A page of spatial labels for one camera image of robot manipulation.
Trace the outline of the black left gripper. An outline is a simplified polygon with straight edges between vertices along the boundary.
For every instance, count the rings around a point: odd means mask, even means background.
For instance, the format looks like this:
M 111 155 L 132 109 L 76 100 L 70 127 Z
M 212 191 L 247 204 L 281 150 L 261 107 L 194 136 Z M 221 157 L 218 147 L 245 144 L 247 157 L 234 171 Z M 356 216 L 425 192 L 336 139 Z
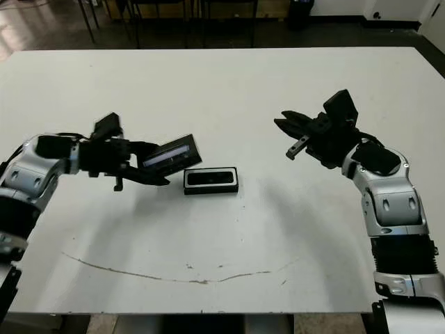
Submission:
M 129 165 L 131 153 L 138 161 L 144 161 L 156 153 L 160 145 L 144 141 L 128 141 L 122 138 L 82 141 L 79 144 L 79 170 L 88 172 L 90 177 L 100 173 L 115 178 L 114 191 L 123 190 L 123 179 L 139 184 L 166 186 L 165 177 L 144 168 Z

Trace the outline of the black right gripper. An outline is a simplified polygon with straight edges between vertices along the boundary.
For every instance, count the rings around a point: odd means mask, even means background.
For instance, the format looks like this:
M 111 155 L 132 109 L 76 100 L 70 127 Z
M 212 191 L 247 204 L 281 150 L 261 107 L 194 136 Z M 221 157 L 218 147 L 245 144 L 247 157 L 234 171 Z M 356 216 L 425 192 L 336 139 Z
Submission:
M 291 160 L 305 151 L 324 167 L 333 169 L 340 167 L 359 143 L 357 112 L 320 112 L 315 118 L 296 111 L 283 111 L 282 115 L 284 118 L 276 118 L 274 123 L 296 140 L 286 152 Z

